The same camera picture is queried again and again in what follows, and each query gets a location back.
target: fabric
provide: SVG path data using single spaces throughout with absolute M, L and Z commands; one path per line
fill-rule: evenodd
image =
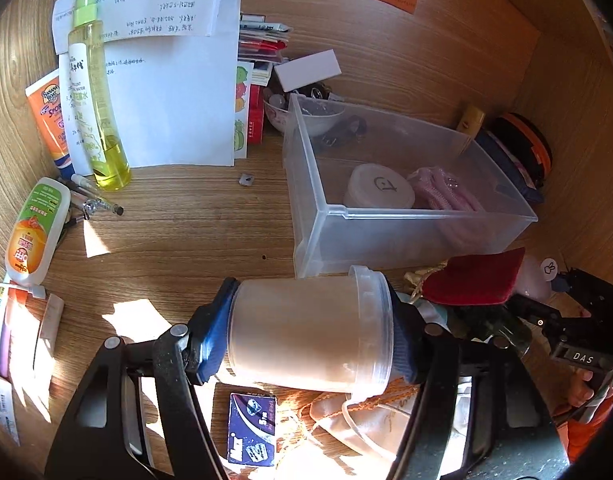
M 612 408 L 613 393 L 602 401 L 589 424 L 581 424 L 575 420 L 567 422 L 567 437 L 569 441 L 567 455 L 571 462 L 577 460 L 584 449 L 586 449 L 589 442 L 604 424 L 604 421 L 607 420 Z
M 433 303 L 494 305 L 513 292 L 524 257 L 524 247 L 500 254 L 457 256 L 424 282 L 423 297 Z

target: white paper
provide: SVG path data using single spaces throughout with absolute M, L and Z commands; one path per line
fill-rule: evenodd
M 110 97 L 132 168 L 233 166 L 240 0 L 221 0 L 212 36 L 164 36 L 104 45 Z M 59 56 L 68 88 L 68 56 Z M 62 116 L 75 171 L 91 174 L 64 92 Z
M 209 36 L 213 34 L 220 0 L 97 0 L 104 41 L 140 36 Z M 68 47 L 75 0 L 53 7 L 56 54 Z
M 15 443 L 19 446 L 18 429 L 15 425 L 15 415 L 13 414 L 13 394 L 11 383 L 0 377 L 0 423 L 11 435 Z

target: small metal object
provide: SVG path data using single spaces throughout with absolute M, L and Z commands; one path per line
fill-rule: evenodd
M 242 186 L 253 186 L 253 181 L 255 177 L 253 175 L 249 175 L 248 173 L 243 173 L 240 177 L 240 184 Z
M 509 340 L 501 335 L 494 336 L 491 341 L 493 342 L 494 346 L 501 348 L 502 350 L 506 350 L 510 346 Z
M 438 337 L 444 333 L 444 329 L 437 323 L 427 323 L 424 325 L 424 332 L 427 335 Z
M 71 191 L 71 204 L 84 212 L 87 217 L 93 215 L 97 211 L 97 208 L 100 207 L 96 199 L 84 196 L 73 190 Z
M 183 323 L 178 323 L 177 325 L 173 325 L 171 327 L 171 335 L 176 336 L 176 337 L 183 337 L 186 335 L 187 332 L 189 332 L 188 327 L 183 324 Z
M 109 337 L 104 342 L 104 347 L 108 348 L 109 350 L 113 350 L 114 348 L 117 348 L 119 345 L 120 345 L 120 338 L 116 335 Z

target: round white container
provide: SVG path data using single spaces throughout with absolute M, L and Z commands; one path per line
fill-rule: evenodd
M 393 358 L 393 315 L 381 272 L 242 282 L 229 325 L 236 376 L 304 390 L 384 393 Z
M 380 209 L 410 209 L 415 193 L 407 180 L 385 166 L 360 164 L 351 173 L 344 205 Z

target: white tag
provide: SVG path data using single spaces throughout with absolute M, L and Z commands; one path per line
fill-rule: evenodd
M 548 282 L 553 281 L 553 279 L 557 276 L 557 263 L 553 258 L 545 259 L 541 264 L 540 268 L 544 273 L 545 280 Z
M 106 157 L 102 149 L 98 122 L 93 108 L 93 96 L 91 95 L 91 80 L 89 79 L 89 64 L 86 58 L 86 45 L 74 43 L 68 48 L 70 75 L 71 75 L 71 99 L 75 108 L 75 122 L 80 131 L 82 142 L 87 155 L 91 159 L 94 169 L 107 174 Z
M 4 426 L 15 443 L 19 446 L 20 439 L 13 414 L 13 393 L 11 383 L 0 377 L 0 423 Z

